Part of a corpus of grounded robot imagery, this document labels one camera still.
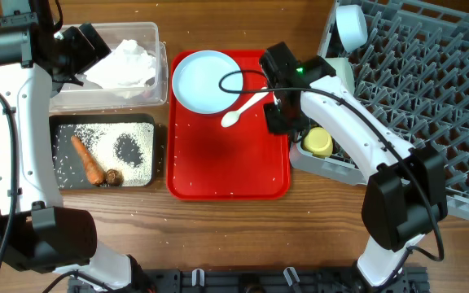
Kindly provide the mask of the yellow plastic cup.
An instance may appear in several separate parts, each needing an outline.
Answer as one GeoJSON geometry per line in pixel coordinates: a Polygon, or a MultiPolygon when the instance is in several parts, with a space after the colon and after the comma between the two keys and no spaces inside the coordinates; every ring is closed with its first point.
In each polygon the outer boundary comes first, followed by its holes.
{"type": "Polygon", "coordinates": [[[306,135],[302,148],[314,156],[329,157],[333,153],[333,140],[324,128],[315,127],[306,135]]]}

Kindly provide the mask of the white tissue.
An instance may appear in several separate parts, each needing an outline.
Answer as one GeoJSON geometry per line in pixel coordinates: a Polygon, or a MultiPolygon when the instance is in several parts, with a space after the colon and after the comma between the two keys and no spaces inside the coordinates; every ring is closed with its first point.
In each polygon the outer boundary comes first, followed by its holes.
{"type": "Polygon", "coordinates": [[[81,90],[112,94],[126,100],[143,99],[145,91],[159,94],[159,58],[136,40],[124,39],[107,57],[81,74],[81,90]]]}

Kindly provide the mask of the white plastic spoon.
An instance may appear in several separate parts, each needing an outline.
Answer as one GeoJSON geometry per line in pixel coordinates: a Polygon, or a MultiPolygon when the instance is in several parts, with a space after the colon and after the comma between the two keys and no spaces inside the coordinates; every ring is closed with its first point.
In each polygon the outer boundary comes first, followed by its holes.
{"type": "Polygon", "coordinates": [[[238,110],[227,112],[221,119],[221,126],[223,128],[229,128],[236,124],[241,115],[250,107],[261,101],[267,92],[255,93],[242,107],[238,110]]]}

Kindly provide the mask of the mint green bowl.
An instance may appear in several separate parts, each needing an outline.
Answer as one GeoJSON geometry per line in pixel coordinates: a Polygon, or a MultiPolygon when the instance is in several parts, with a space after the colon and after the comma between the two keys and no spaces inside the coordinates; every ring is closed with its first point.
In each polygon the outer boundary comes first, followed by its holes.
{"type": "Polygon", "coordinates": [[[349,93],[354,94],[355,80],[348,58],[326,58],[326,61],[335,69],[336,75],[342,80],[349,93]]]}

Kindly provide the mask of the small red wrapper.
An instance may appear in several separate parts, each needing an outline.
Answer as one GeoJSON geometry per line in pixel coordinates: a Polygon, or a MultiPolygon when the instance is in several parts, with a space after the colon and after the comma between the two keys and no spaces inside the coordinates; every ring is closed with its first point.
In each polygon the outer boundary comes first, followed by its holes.
{"type": "Polygon", "coordinates": [[[153,99],[156,96],[156,93],[153,90],[145,91],[143,97],[146,99],[153,99]]]}

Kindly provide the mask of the light blue plate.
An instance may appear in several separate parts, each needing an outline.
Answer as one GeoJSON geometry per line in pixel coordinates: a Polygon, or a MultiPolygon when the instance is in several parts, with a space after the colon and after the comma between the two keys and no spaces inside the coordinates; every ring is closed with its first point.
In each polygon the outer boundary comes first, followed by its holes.
{"type": "Polygon", "coordinates": [[[237,73],[239,65],[229,56],[215,50],[201,50],[185,57],[174,69],[172,87],[177,101],[187,110],[198,114],[215,114],[232,106],[239,94],[230,94],[228,90],[243,89],[243,76],[237,73]]]}

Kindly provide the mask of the light blue bowl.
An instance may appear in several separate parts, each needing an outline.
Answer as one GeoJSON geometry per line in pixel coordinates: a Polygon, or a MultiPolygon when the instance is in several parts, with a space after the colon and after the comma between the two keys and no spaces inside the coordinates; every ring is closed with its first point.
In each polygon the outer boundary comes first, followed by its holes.
{"type": "Polygon", "coordinates": [[[346,52],[350,53],[367,43],[366,19],[358,5],[337,7],[335,22],[341,44],[346,52]]]}

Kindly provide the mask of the orange carrot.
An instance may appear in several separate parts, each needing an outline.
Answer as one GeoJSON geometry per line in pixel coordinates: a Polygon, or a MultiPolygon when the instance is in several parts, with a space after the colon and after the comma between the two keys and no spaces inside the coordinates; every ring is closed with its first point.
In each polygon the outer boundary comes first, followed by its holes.
{"type": "Polygon", "coordinates": [[[72,135],[71,142],[83,163],[87,181],[94,186],[102,185],[105,181],[106,173],[100,167],[95,158],[89,153],[79,137],[72,135]]]}

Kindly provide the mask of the brown mushroom scrap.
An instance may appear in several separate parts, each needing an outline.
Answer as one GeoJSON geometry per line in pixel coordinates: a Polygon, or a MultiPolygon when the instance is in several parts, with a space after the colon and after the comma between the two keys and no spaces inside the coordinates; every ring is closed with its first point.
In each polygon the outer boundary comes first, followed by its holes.
{"type": "Polygon", "coordinates": [[[106,171],[105,182],[109,186],[121,186],[124,182],[124,177],[121,174],[121,172],[119,172],[115,169],[108,169],[106,171]]]}

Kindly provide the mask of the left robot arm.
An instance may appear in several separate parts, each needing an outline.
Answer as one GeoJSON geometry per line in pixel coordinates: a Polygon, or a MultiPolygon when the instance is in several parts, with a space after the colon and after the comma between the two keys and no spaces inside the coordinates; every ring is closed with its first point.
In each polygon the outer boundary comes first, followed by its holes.
{"type": "Polygon", "coordinates": [[[153,292],[138,262],[66,208],[53,169],[49,104],[109,53],[91,24],[65,28],[58,2],[4,1],[0,12],[0,268],[54,273],[95,291],[153,292]]]}

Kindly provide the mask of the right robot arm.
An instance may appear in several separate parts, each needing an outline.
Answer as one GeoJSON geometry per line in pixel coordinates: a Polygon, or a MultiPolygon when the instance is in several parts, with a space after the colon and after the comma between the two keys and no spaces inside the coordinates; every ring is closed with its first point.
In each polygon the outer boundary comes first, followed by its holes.
{"type": "Polygon", "coordinates": [[[356,262],[357,291],[395,282],[409,254],[444,258],[439,221],[448,215],[444,160],[430,144],[416,147],[363,107],[322,57],[298,61],[280,42],[259,64],[275,102],[264,106],[268,130],[290,134],[311,122],[342,146],[367,181],[362,221],[370,238],[356,262]]]}

